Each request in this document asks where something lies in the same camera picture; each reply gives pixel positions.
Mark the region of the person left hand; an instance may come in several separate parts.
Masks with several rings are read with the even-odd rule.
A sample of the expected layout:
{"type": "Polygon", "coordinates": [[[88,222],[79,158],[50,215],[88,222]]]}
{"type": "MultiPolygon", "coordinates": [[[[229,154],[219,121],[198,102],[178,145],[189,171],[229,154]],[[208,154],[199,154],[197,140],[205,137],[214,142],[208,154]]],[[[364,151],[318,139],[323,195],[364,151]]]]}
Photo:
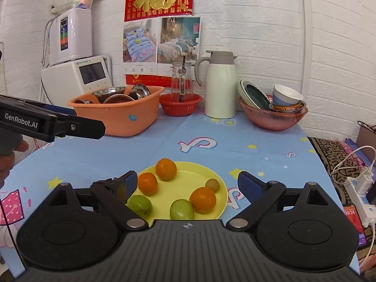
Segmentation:
{"type": "Polygon", "coordinates": [[[28,149],[29,144],[25,140],[22,140],[13,152],[0,157],[0,188],[4,187],[5,180],[15,165],[15,152],[26,152],[28,149]]]}

